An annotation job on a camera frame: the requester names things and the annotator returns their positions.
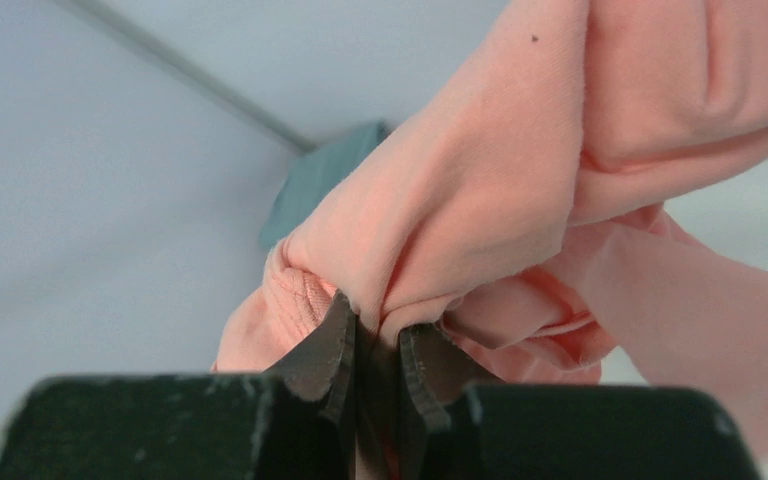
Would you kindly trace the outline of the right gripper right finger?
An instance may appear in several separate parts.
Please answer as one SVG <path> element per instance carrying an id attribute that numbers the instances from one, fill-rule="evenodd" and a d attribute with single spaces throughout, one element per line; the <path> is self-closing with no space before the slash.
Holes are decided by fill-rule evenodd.
<path id="1" fill-rule="evenodd" d="M 399 337 L 405 479 L 756 479 L 736 425 L 683 388 L 507 384 L 432 324 Z"/>

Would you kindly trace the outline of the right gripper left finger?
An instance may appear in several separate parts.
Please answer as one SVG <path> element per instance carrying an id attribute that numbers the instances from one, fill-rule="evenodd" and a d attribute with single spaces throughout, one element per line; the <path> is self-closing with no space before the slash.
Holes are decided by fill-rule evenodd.
<path id="1" fill-rule="evenodd" d="M 0 479 L 349 479 L 356 315 L 261 373 L 56 376 L 0 433 Z"/>

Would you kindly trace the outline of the salmon pink t-shirt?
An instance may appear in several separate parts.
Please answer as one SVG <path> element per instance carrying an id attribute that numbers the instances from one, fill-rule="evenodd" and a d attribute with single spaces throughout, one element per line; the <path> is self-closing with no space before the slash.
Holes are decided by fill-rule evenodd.
<path id="1" fill-rule="evenodd" d="M 621 348 L 765 456 L 768 272 L 663 205 L 767 158 L 768 1 L 513 1 L 272 248 L 214 369 L 270 367 L 342 293 L 377 357 L 437 322 L 504 380 L 593 383 Z"/>

